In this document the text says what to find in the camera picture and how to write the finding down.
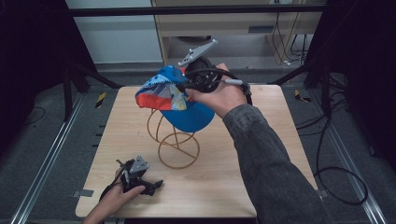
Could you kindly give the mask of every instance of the dark gray shirt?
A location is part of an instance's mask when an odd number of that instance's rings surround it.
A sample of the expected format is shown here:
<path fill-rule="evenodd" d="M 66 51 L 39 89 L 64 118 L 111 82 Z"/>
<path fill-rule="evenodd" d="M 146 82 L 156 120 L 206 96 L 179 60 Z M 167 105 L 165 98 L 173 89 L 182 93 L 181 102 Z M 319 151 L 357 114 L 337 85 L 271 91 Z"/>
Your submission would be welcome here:
<path fill-rule="evenodd" d="M 258 108 L 240 105 L 223 122 L 261 223 L 332 223 L 318 194 L 290 162 L 282 141 Z"/>

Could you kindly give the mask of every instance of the cap brim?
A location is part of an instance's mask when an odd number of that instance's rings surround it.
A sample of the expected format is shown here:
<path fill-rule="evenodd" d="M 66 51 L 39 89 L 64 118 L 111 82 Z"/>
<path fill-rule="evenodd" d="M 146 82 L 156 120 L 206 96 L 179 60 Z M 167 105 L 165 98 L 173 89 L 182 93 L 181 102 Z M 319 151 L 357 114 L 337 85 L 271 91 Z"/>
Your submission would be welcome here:
<path fill-rule="evenodd" d="M 206 127 L 215 112 L 201 103 L 194 102 L 186 110 L 162 110 L 163 116 L 177 129 L 185 133 L 195 133 Z"/>

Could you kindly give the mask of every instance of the white wall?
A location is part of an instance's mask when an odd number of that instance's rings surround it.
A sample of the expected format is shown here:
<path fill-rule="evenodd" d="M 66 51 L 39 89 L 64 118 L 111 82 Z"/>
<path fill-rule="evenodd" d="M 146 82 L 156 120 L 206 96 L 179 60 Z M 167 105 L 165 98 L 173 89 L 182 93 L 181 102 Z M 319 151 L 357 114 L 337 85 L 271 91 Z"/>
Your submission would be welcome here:
<path fill-rule="evenodd" d="M 151 7 L 149 0 L 66 0 L 69 8 Z M 153 16 L 75 17 L 93 62 L 162 63 Z"/>

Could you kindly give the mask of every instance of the wooden tabletop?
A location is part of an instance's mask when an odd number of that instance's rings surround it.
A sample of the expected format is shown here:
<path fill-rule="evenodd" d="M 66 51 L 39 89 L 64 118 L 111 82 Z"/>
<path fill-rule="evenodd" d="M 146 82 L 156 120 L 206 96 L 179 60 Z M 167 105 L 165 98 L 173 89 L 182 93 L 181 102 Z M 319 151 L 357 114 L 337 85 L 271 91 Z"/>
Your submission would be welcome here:
<path fill-rule="evenodd" d="M 97 149 L 84 189 L 93 190 L 91 197 L 80 197 L 76 214 L 85 217 L 95 207 L 104 188 L 114 179 L 119 168 L 116 160 L 128 161 L 141 155 L 149 164 L 143 176 L 148 182 L 163 180 L 153 196 L 139 195 L 127 203 L 116 217 L 255 217 L 239 171 L 233 140 L 221 119 L 194 134 L 200 152 L 195 163 L 184 169 L 165 166 L 159 158 L 160 143 L 154 141 L 161 113 L 150 119 L 151 109 L 139 108 L 134 94 L 139 87 L 121 88 L 109 116 L 105 132 Z M 304 154 L 303 146 L 292 121 L 289 108 L 279 86 L 252 85 L 252 100 L 283 141 L 291 161 L 302 171 L 316 189 L 314 177 Z M 173 133 L 163 119 L 158 139 Z M 175 137 L 166 141 L 171 143 Z M 197 152 L 193 139 L 180 145 L 191 155 Z M 191 157 L 162 145 L 165 162 L 183 166 Z"/>

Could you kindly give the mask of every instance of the cap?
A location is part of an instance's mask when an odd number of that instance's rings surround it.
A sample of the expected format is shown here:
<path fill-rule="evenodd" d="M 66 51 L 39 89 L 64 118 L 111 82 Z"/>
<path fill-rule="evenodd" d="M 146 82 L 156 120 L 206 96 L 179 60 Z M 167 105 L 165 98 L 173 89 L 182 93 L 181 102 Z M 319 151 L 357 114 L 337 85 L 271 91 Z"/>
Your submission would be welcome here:
<path fill-rule="evenodd" d="M 195 133 L 206 127 L 215 112 L 189 99 L 177 84 L 187 81 L 179 68 L 168 65 L 155 77 L 149 79 L 134 96 L 140 107 L 158 109 L 177 129 L 185 133 Z"/>

